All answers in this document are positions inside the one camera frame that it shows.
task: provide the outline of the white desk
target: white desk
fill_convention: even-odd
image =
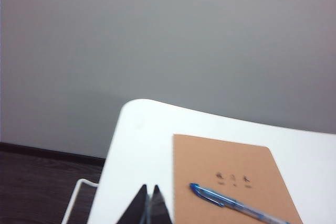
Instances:
[[[174,133],[267,146],[303,223],[336,223],[336,135],[134,100],[121,110],[89,224],[116,223],[142,184],[159,185],[173,219]]]

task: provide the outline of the floor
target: floor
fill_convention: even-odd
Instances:
[[[75,183],[97,183],[104,159],[0,143],[0,223],[60,224]],[[87,222],[96,189],[83,185],[69,224]]]

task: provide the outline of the brown notebook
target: brown notebook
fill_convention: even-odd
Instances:
[[[266,147],[174,136],[175,223],[260,224],[259,220],[197,197],[190,183],[211,188],[291,224],[302,223]]]

